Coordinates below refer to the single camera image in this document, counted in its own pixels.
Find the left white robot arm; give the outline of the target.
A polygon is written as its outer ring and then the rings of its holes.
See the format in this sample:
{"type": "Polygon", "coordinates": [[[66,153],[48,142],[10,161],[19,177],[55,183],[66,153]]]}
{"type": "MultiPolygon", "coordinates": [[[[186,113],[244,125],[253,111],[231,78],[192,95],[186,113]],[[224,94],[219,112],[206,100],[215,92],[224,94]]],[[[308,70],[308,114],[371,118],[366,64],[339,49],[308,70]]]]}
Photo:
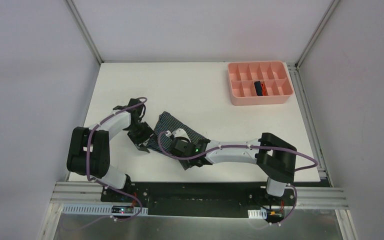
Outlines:
{"type": "Polygon", "coordinates": [[[95,180],[105,187],[113,187],[113,195],[120,202],[132,198],[131,178],[121,173],[110,161],[110,141],[122,131],[127,133],[133,145],[148,152],[146,145],[154,136],[153,129],[142,119],[146,113],[146,97],[132,98],[128,105],[117,105],[111,113],[89,127],[73,129],[68,156],[67,170],[95,180]]]}

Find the navy orange underwear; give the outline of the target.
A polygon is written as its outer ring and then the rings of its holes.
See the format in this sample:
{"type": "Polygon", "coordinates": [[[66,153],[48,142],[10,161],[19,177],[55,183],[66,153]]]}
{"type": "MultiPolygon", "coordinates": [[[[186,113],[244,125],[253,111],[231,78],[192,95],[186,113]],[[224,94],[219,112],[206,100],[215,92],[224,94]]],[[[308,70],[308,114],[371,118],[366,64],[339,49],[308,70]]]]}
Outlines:
{"type": "Polygon", "coordinates": [[[259,97],[266,96],[266,87],[263,81],[255,81],[254,83],[255,93],[259,97]]]}

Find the striped blue underwear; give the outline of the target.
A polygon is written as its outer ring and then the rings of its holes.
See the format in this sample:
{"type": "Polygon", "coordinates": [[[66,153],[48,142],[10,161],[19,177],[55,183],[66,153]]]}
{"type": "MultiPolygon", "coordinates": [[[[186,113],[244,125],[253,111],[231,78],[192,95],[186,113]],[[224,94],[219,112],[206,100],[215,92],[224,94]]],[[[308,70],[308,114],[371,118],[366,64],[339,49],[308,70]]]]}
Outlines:
{"type": "Polygon", "coordinates": [[[178,129],[183,129],[186,132],[189,140],[194,144],[196,144],[199,140],[207,139],[203,135],[199,134],[198,132],[196,132],[195,130],[193,130],[192,128],[190,128],[180,120],[178,120],[169,112],[164,111],[159,115],[156,125],[153,129],[154,136],[148,141],[146,147],[149,150],[163,154],[158,144],[158,136],[160,133],[163,133],[163,136],[161,137],[161,144],[164,150],[168,152],[169,147],[171,145],[171,138],[167,137],[165,132],[169,131],[173,135],[174,132],[178,129]]]}

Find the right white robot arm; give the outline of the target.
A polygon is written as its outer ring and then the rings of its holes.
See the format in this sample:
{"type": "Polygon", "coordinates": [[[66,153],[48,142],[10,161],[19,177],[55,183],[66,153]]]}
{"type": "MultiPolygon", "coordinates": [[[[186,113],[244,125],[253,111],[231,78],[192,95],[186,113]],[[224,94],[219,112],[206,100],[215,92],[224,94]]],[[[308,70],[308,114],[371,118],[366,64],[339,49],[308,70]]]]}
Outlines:
{"type": "Polygon", "coordinates": [[[263,192],[264,200],[270,205],[276,205],[283,200],[287,184],[294,181],[296,155],[277,149],[269,154],[267,149],[252,148],[251,146],[297,150],[295,146],[276,135],[264,132],[260,138],[243,142],[201,139],[197,143],[193,143],[184,136],[173,137],[168,152],[176,157],[189,158],[216,148],[205,155],[187,160],[184,169],[220,163],[257,165],[267,175],[267,187],[263,192]]]}

